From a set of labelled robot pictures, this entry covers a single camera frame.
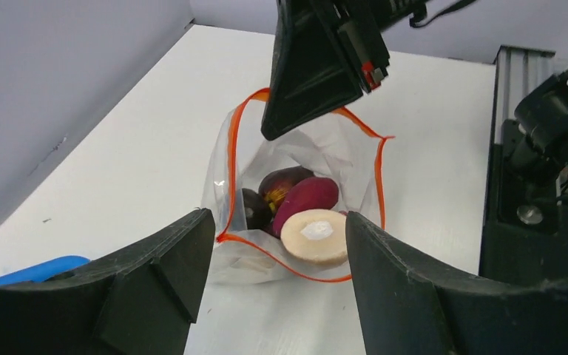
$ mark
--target orange bag trim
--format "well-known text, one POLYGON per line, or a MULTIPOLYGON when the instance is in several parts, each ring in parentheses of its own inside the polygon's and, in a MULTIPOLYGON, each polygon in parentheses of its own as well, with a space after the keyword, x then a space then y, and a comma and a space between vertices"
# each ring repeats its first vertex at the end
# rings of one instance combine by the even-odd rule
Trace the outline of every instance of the orange bag trim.
MULTIPOLYGON (((234 211, 234 205, 236 203, 236 145, 237 145, 237 139, 238 139, 238 129, 240 127, 240 119, 243 116, 243 111, 245 110, 245 107, 247 106, 247 104, 249 103, 249 101, 251 100, 258 100, 258 101, 263 101, 266 102, 268 100, 268 94, 269 94, 269 88, 264 88, 264 89, 260 89, 256 92, 254 92, 252 95, 250 95, 246 100, 244 100, 234 111, 234 113, 231 116, 231 122, 229 125, 229 130, 228 130, 228 172, 229 172, 229 177, 233 177, 233 178, 229 178, 229 196, 230 198, 230 207, 229 207, 229 217, 227 220, 227 224, 225 226, 225 228, 223 229, 223 231, 217 236, 217 243, 224 243, 224 242, 238 242, 238 243, 243 243, 246 244, 248 246, 251 246, 252 248, 256 248, 259 251, 261 251, 262 253, 268 255, 271 259, 275 260, 276 263, 279 263, 281 266, 283 266, 284 268, 286 268, 287 270, 289 270, 291 273, 299 276, 299 277, 303 277, 307 280, 311 280, 311 281, 317 281, 320 283, 341 283, 344 281, 348 281, 351 280, 351 274, 345 275, 343 277, 336 277, 333 279, 320 279, 320 278, 316 278, 316 277, 311 277, 308 275, 304 275, 299 273, 298 271, 294 270, 293 268, 291 268, 290 266, 286 265, 285 263, 283 263, 282 261, 280 261, 279 259, 277 259, 276 257, 274 257, 273 255, 271 255, 271 253, 269 253, 268 251, 266 251, 263 248, 260 248, 259 246, 257 246, 255 243, 252 243, 248 240, 245 240, 241 237, 238 237, 237 235, 228 233, 228 229, 229 226, 231 225, 231 216, 232 213, 234 211)), ((384 204, 384 189, 382 187, 382 150, 384 149, 384 145, 386 143, 386 141, 388 141, 389 139, 395 138, 395 136, 393 135, 389 135, 389 136, 381 136, 379 134, 377 134, 375 131, 373 131, 369 126, 367 126, 364 122, 362 122, 355 114, 353 114, 349 109, 345 108, 345 107, 341 107, 339 109, 335 109, 334 111, 332 111, 332 113, 344 116, 346 118, 348 118, 352 123, 356 124, 367 136, 372 137, 372 138, 378 138, 380 139, 380 142, 378 143, 378 152, 376 154, 376 160, 374 162, 374 173, 375 173, 375 178, 376 178, 376 191, 378 194, 378 204, 379 204, 379 212, 380 212, 380 224, 382 229, 386 228, 386 216, 385 216, 385 204, 384 204)))

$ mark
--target transparent plastic bag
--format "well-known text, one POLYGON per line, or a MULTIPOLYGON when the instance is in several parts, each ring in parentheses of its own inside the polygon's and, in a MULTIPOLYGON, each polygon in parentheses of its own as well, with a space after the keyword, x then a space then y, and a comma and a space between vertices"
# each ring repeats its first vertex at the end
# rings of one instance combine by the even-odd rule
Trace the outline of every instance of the transparent plastic bag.
POLYGON ((275 237, 247 230, 241 189, 257 191, 267 174, 301 165, 337 183, 335 211, 359 212, 384 228, 382 149, 392 137, 378 135, 341 108, 269 142, 260 133, 267 99, 268 89, 259 90, 228 114, 210 157, 202 206, 212 210, 217 239, 208 281, 263 283, 293 274, 326 283, 349 280, 347 262, 306 263, 275 237))

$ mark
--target wall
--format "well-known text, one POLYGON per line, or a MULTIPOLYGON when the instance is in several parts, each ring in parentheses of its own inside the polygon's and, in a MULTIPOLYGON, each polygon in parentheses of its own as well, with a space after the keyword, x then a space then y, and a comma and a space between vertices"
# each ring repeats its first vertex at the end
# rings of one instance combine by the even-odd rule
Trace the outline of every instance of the wall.
POLYGON ((189 0, 0 0, 0 223, 191 20, 189 0))
MULTIPOLYGON (((456 0, 433 0, 434 14, 456 0)), ((274 33, 276 0, 191 0, 195 22, 274 33)), ((388 49, 491 63, 501 44, 555 50, 568 59, 568 0, 479 0, 415 30, 402 21, 383 34, 388 49)))

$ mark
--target beige round object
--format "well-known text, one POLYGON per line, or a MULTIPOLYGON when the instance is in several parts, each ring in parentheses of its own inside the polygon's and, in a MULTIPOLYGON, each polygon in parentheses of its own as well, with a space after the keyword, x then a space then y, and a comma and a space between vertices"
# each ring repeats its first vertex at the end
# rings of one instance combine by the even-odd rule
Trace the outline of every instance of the beige round object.
POLYGON ((284 248, 298 259, 319 265, 347 261, 347 217, 328 209, 309 209, 290 216, 280 238, 284 248))

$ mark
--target tabletop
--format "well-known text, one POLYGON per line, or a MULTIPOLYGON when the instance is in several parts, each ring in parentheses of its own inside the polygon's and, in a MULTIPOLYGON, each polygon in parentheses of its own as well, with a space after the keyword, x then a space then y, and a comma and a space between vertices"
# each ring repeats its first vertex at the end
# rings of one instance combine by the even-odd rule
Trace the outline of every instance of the tabletop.
MULTIPOLYGON (((226 114, 268 86, 273 36, 194 26, 0 227, 0 275, 95 259, 200 205, 226 114)), ((391 53, 349 108, 385 145, 387 230, 476 273, 495 68, 391 53)), ((186 354, 363 354, 350 282, 207 285, 186 354)))

